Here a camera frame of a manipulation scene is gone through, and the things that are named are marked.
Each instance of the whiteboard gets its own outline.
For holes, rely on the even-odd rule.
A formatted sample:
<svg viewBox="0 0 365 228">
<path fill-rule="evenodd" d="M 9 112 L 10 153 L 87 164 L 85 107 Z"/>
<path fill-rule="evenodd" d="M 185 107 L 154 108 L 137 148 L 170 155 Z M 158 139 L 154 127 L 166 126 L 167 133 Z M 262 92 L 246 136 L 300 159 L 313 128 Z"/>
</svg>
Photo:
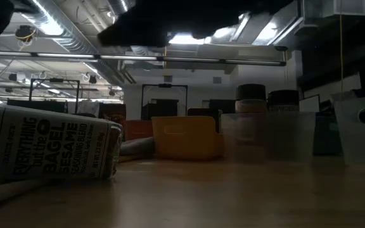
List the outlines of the whiteboard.
<svg viewBox="0 0 365 228">
<path fill-rule="evenodd" d="M 320 103 L 319 95 L 305 98 L 299 101 L 299 111 L 320 112 Z"/>
</svg>

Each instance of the table surface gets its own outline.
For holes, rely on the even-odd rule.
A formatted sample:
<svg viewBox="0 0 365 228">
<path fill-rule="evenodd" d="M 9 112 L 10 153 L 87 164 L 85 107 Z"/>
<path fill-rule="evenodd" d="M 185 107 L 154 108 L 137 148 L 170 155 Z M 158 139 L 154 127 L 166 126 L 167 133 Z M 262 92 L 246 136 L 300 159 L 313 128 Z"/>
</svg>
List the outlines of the table surface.
<svg viewBox="0 0 365 228">
<path fill-rule="evenodd" d="M 115 180 L 44 186 L 0 227 L 365 227 L 365 168 L 138 161 Z"/>
</svg>

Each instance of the storage bin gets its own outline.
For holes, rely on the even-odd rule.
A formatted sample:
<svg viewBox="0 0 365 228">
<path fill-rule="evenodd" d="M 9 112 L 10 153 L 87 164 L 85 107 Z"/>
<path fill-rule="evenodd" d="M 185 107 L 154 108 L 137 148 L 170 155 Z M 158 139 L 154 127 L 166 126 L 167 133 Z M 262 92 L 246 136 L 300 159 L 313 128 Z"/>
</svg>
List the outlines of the storage bin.
<svg viewBox="0 0 365 228">
<path fill-rule="evenodd" d="M 365 98 L 334 102 L 334 106 L 346 164 L 365 165 L 365 123 L 359 120 Z"/>
<path fill-rule="evenodd" d="M 315 113 L 237 113 L 222 115 L 226 154 L 237 162 L 309 162 Z"/>
<path fill-rule="evenodd" d="M 153 117 L 156 157 L 210 160 L 218 156 L 212 117 Z"/>
<path fill-rule="evenodd" d="M 151 121 L 127 120 L 125 122 L 125 135 L 126 140 L 153 137 L 153 127 Z"/>
</svg>

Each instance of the exposed ductwork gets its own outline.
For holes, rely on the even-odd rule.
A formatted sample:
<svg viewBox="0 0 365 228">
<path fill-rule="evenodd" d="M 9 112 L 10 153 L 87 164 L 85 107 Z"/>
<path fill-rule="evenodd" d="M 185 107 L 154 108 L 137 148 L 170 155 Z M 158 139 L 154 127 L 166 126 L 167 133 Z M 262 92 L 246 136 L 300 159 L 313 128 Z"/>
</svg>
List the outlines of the exposed ductwork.
<svg viewBox="0 0 365 228">
<path fill-rule="evenodd" d="M 131 4 L 129 4 L 128 0 L 108 0 L 108 2 L 112 9 L 112 13 L 115 16 L 119 16 L 122 13 L 125 13 L 131 7 Z M 147 47 L 131 46 L 131 49 L 133 53 L 135 53 L 136 55 L 143 55 L 143 56 L 149 55 L 149 50 Z"/>
<path fill-rule="evenodd" d="M 37 6 L 38 14 L 23 13 L 30 23 L 46 35 L 60 35 L 71 38 L 53 39 L 57 44 L 72 54 L 97 54 L 98 50 L 86 39 L 72 21 L 62 12 L 53 0 L 31 0 Z M 84 63 L 92 71 L 100 74 L 108 83 L 124 83 L 123 77 L 103 60 Z"/>
</svg>

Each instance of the orange plastic bin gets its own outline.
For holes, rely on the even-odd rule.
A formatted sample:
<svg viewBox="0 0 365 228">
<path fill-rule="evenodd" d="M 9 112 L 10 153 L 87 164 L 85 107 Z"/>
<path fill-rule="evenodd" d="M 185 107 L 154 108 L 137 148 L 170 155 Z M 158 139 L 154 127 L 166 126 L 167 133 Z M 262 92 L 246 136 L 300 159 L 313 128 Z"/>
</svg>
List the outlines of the orange plastic bin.
<svg viewBox="0 0 365 228">
<path fill-rule="evenodd" d="M 153 137 L 153 127 L 151 125 L 151 121 L 127 120 L 125 122 L 125 135 L 126 140 Z"/>
<path fill-rule="evenodd" d="M 153 117 L 157 158 L 210 160 L 221 155 L 212 117 Z"/>
</svg>

